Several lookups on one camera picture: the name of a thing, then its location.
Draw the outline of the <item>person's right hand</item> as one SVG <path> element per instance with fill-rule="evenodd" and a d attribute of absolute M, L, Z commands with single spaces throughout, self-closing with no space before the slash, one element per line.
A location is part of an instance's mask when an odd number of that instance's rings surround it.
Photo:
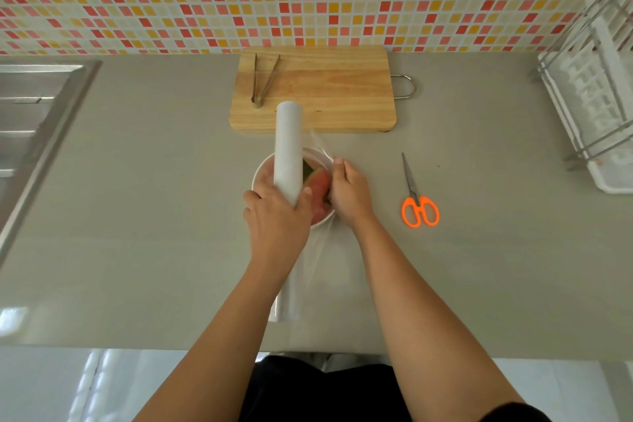
<path fill-rule="evenodd" d="M 367 178 L 351 162 L 343 160 L 343 186 L 337 190 L 336 202 L 332 203 L 344 223 L 357 235 L 376 222 L 372 196 Z"/>

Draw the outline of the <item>person's left hand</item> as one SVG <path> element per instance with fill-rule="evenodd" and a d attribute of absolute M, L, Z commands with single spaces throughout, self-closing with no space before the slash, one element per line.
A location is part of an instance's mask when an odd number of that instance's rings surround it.
<path fill-rule="evenodd" d="M 249 229 L 250 263 L 262 271 L 289 274 L 307 243 L 312 213 L 299 212 L 273 185 L 256 183 L 243 195 Z"/>

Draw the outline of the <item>white cling film roll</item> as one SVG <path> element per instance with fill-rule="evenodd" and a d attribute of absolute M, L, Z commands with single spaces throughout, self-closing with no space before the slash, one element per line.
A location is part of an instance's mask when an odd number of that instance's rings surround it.
<path fill-rule="evenodd" d="M 314 131 L 303 129 L 303 109 L 286 101 L 277 107 L 273 185 L 296 207 L 303 189 L 303 161 L 318 162 L 331 173 L 333 158 Z M 295 322 L 301 317 L 308 287 L 320 260 L 334 223 L 334 212 L 311 227 L 305 248 L 276 297 L 269 322 Z"/>

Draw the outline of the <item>person's left forearm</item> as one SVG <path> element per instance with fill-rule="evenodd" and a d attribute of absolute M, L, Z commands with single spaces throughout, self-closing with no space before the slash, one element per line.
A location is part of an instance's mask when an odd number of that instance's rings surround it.
<path fill-rule="evenodd" d="M 237 422 L 274 299 L 298 256 L 253 256 L 194 345 L 133 422 Z"/>

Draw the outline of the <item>person's right forearm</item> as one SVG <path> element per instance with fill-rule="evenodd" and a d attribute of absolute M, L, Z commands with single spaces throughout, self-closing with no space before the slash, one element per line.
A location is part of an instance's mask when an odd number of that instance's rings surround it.
<path fill-rule="evenodd" d="M 349 221 L 387 352 L 416 422 L 479 422 L 524 400 L 374 215 Z"/>

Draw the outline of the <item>watermelon slice with green rind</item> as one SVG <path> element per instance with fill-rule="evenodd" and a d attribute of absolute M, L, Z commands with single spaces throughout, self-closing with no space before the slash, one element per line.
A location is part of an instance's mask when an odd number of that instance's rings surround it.
<path fill-rule="evenodd" d="M 310 187 L 313 198 L 317 202 L 324 203 L 329 195 L 332 177 L 322 164 L 303 160 L 303 183 Z"/>

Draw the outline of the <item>wooden cutting board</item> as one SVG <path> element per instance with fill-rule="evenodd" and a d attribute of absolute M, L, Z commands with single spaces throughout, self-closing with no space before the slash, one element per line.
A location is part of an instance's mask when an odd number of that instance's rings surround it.
<path fill-rule="evenodd" d="M 258 53 L 257 91 L 277 55 L 281 61 L 260 109 L 251 104 L 253 64 Z M 398 100 L 418 86 L 408 75 L 392 74 L 382 46 L 261 46 L 242 50 L 230 126 L 242 133 L 273 133 L 277 107 L 303 107 L 303 127 L 321 133 L 384 133 L 397 122 Z"/>

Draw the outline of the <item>metal tongs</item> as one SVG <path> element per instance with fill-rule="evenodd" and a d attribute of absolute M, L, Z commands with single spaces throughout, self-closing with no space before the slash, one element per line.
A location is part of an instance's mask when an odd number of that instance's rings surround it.
<path fill-rule="evenodd" d="M 277 55 L 273 67 L 268 75 L 268 78 L 261 89 L 260 92 L 257 91 L 257 74 L 258 74 L 258 53 L 255 52 L 254 64 L 253 64 L 253 82 L 252 82 L 252 91 L 251 91 L 251 104 L 253 108 L 260 109 L 263 106 L 264 99 L 266 98 L 270 87 L 273 82 L 274 75 L 277 71 L 278 65 L 281 61 L 281 55 Z"/>

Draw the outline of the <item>person's black clothing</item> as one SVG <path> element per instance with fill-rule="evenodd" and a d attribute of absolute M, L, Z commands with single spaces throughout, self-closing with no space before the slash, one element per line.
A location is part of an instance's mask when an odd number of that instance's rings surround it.
<path fill-rule="evenodd" d="M 239 422 L 552 422 L 521 398 L 482 347 L 420 346 L 393 366 L 324 372 L 294 357 L 254 365 Z"/>

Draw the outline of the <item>white dish rack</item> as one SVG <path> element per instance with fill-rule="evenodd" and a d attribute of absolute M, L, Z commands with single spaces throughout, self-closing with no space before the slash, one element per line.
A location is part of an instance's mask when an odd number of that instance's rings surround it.
<path fill-rule="evenodd" d="M 532 74 L 573 146 L 566 170 L 587 169 L 601 191 L 633 195 L 633 0 L 583 1 Z"/>

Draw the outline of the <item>stainless steel sink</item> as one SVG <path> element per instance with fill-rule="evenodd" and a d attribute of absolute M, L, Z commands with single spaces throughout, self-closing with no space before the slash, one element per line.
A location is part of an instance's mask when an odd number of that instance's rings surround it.
<path fill-rule="evenodd" d="M 0 269 L 101 66 L 0 62 Z"/>

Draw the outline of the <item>white glossy cabinet front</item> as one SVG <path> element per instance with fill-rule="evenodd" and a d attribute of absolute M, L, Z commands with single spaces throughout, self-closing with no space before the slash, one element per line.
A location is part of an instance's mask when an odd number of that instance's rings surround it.
<path fill-rule="evenodd" d="M 0 346 L 0 422 L 130 422 L 185 354 Z M 553 422 L 633 422 L 633 361 L 495 363 Z"/>

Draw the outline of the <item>orange handled scissors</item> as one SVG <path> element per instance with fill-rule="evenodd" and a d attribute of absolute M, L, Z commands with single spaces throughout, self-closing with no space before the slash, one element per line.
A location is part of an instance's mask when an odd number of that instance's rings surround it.
<path fill-rule="evenodd" d="M 408 188 L 408 196 L 401 205 L 403 222 L 410 228 L 417 228 L 422 224 L 437 226 L 440 222 L 440 212 L 437 205 L 429 197 L 418 194 L 407 158 L 404 153 L 401 153 L 401 157 Z"/>

